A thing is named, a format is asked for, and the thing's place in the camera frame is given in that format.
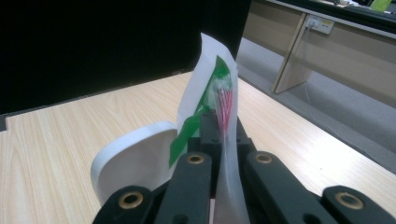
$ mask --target desk leg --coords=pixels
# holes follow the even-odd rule
[[[306,20],[306,13],[303,13],[295,29],[294,36],[290,41],[283,63],[280,66],[276,82],[271,89],[272,92],[280,93],[288,90],[291,87],[305,82],[311,76],[312,71],[306,67],[303,68],[302,65],[302,43],[304,42],[303,36]]]

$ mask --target white desk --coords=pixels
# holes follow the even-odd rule
[[[335,25],[329,35],[310,31],[305,45],[307,14]],[[276,93],[301,84],[313,70],[396,107],[395,34],[276,0],[257,0],[252,2],[244,37],[285,57],[273,86]]]

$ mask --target power outlet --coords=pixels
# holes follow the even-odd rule
[[[334,21],[323,19],[319,16],[309,15],[305,27],[312,26],[311,29],[329,35],[334,26]]]

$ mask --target light wood tabletop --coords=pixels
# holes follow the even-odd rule
[[[100,209],[98,151],[150,123],[176,122],[191,74],[7,118],[0,133],[0,223],[91,223]],[[239,118],[258,150],[276,154],[318,195],[344,185],[396,216],[396,176],[285,106],[239,82]]]

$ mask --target white plastic object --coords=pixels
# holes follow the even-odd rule
[[[130,185],[158,188],[172,176],[169,147],[177,127],[168,121],[147,125],[104,147],[91,166],[91,182],[101,205],[118,189]]]

